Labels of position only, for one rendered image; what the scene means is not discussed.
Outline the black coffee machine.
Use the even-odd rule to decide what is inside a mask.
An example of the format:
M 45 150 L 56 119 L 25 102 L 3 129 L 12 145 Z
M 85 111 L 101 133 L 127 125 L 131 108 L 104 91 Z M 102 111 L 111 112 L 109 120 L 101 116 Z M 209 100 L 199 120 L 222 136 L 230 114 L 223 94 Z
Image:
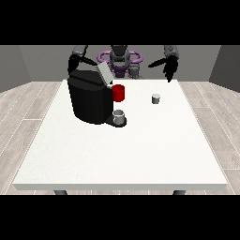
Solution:
M 68 90 L 74 114 L 88 124 L 109 124 L 116 128 L 124 127 L 113 122 L 112 86 L 104 84 L 100 74 L 92 70 L 74 70 L 67 79 Z

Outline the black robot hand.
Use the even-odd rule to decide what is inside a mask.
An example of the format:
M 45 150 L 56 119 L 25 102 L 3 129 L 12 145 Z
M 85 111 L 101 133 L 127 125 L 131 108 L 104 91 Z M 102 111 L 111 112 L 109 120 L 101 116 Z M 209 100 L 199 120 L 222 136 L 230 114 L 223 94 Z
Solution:
M 80 63 L 85 63 L 87 65 L 96 66 L 97 63 L 85 56 L 79 56 L 77 54 L 72 54 L 68 59 L 67 72 L 71 73 L 76 70 Z
M 173 79 L 173 74 L 178 68 L 178 58 L 175 55 L 170 55 L 168 57 L 158 59 L 149 65 L 150 68 L 155 68 L 160 65 L 165 65 L 163 73 L 165 74 L 166 79 L 170 82 Z

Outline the red pod holder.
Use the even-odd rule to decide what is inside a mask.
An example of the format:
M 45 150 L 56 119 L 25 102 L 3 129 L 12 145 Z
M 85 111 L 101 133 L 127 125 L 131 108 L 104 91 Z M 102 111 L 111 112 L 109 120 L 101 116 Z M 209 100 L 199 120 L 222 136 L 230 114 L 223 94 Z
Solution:
M 125 86 L 122 84 L 115 84 L 112 86 L 112 100 L 121 102 L 125 99 Z

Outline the small grey cup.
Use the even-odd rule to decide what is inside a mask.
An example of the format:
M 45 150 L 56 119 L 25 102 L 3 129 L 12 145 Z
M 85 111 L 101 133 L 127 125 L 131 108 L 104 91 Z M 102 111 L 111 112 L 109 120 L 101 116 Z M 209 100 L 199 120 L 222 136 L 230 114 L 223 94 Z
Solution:
M 113 117 L 113 122 L 116 125 L 121 125 L 125 121 L 125 114 L 124 114 L 124 112 L 122 110 L 115 110 L 112 113 L 112 117 Z

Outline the pale grey machine lid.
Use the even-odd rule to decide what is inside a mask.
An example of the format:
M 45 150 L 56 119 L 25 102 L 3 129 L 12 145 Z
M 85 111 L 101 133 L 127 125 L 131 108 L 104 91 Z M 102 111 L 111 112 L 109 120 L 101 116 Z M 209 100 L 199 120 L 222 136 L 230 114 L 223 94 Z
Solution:
M 113 75 L 106 62 L 102 62 L 97 65 L 97 71 L 99 72 L 102 80 L 108 85 L 113 80 Z

